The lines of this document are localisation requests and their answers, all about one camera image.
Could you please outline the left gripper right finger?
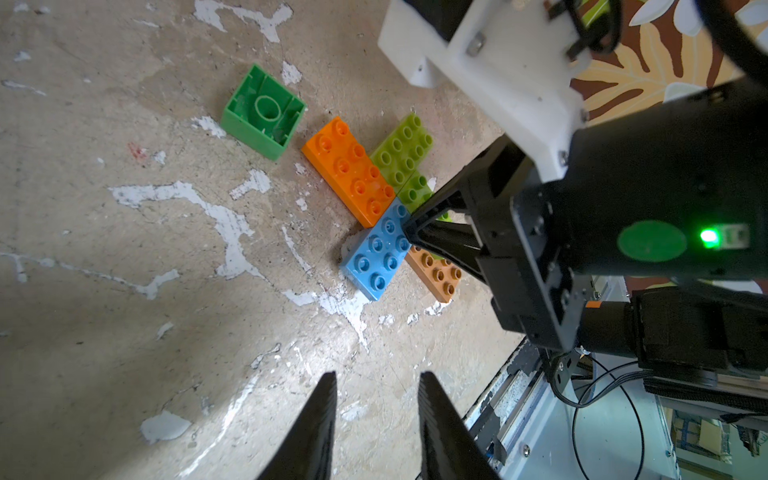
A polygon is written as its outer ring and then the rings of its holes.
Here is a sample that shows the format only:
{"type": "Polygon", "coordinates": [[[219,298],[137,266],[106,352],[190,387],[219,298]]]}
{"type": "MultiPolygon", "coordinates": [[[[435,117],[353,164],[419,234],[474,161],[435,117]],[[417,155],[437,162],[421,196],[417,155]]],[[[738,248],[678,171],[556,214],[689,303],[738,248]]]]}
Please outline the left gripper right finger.
{"type": "Polygon", "coordinates": [[[499,478],[430,371],[420,375],[418,410],[422,479],[499,478]]]}

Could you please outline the lime lego brick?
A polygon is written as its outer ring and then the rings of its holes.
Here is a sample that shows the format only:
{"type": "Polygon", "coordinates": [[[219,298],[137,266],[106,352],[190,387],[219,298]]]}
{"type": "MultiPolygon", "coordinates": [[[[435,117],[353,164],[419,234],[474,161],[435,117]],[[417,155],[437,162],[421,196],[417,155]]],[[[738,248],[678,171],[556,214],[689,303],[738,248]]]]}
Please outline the lime lego brick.
{"type": "Polygon", "coordinates": [[[409,176],[401,171],[396,171],[393,179],[396,183],[397,205],[395,211],[400,220],[405,221],[432,197],[433,191],[429,187],[427,179],[418,170],[409,172],[409,176]]]}
{"type": "Polygon", "coordinates": [[[369,155],[383,178],[398,193],[434,146],[421,118],[410,113],[369,155]]]}

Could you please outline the tan lego brick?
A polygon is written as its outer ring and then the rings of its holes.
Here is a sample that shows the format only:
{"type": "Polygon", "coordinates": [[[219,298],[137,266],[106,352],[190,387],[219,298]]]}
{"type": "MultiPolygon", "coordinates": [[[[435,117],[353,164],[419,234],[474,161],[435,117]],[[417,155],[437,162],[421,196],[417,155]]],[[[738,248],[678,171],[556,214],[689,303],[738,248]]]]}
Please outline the tan lego brick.
{"type": "Polygon", "coordinates": [[[440,303],[449,303],[456,294],[463,272],[452,262],[438,259],[430,252],[412,245],[407,263],[440,303]]]}

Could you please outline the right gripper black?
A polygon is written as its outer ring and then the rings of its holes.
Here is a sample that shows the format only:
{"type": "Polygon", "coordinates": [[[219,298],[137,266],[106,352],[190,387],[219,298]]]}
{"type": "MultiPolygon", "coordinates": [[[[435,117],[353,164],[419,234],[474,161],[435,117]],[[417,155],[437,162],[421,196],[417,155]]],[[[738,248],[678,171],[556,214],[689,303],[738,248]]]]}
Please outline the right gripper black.
{"type": "Polygon", "coordinates": [[[580,129],[559,180],[502,136],[404,230],[487,285],[503,328],[557,351],[592,275],[763,278],[767,90],[741,78],[580,129]]]}

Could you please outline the orange lego brick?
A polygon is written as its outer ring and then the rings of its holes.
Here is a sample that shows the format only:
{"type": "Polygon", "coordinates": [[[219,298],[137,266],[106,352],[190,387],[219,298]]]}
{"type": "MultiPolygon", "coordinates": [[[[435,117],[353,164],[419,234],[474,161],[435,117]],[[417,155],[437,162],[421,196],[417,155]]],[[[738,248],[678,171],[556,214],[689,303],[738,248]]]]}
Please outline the orange lego brick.
{"type": "Polygon", "coordinates": [[[301,151],[355,218],[366,228],[374,227],[395,191],[347,123],[335,117],[301,151]]]}

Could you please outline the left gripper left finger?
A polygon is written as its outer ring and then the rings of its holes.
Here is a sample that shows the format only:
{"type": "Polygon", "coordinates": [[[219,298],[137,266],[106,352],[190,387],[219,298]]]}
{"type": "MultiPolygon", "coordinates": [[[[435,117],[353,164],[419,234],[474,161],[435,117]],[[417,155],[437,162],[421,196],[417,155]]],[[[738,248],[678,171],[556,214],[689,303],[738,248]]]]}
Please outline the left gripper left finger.
{"type": "Polygon", "coordinates": [[[337,409],[336,372],[324,373],[262,479],[330,479],[337,409]]]}

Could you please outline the blue lego plate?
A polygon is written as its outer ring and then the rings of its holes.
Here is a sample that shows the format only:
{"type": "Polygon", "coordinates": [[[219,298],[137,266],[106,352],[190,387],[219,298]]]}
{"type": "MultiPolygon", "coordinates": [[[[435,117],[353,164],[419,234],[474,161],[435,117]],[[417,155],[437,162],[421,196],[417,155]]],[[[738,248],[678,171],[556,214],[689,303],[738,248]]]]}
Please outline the blue lego plate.
{"type": "Polygon", "coordinates": [[[409,218],[407,208],[395,198],[342,259],[341,271],[369,301],[381,298],[411,248],[403,231],[409,218]]]}

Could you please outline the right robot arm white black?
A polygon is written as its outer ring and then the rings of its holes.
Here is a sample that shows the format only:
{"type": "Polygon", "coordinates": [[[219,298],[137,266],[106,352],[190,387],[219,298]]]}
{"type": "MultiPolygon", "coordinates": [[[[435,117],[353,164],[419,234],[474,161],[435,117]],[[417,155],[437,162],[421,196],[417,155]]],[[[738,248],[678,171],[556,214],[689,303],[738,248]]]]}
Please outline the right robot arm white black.
{"type": "Polygon", "coordinates": [[[543,353],[634,358],[647,391],[765,414],[720,393],[767,371],[767,90],[740,78],[577,131],[560,180],[508,137],[406,223],[408,239],[487,285],[508,331],[543,353]]]}

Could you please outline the dark green square lego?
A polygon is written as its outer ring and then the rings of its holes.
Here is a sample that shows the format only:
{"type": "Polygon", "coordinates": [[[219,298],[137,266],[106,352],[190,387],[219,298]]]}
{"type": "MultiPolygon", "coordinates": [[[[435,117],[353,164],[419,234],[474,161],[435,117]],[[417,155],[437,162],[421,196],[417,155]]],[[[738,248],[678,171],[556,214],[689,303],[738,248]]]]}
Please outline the dark green square lego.
{"type": "Polygon", "coordinates": [[[257,153],[277,161],[305,109],[298,96],[254,64],[227,102],[220,126],[257,153]]]}

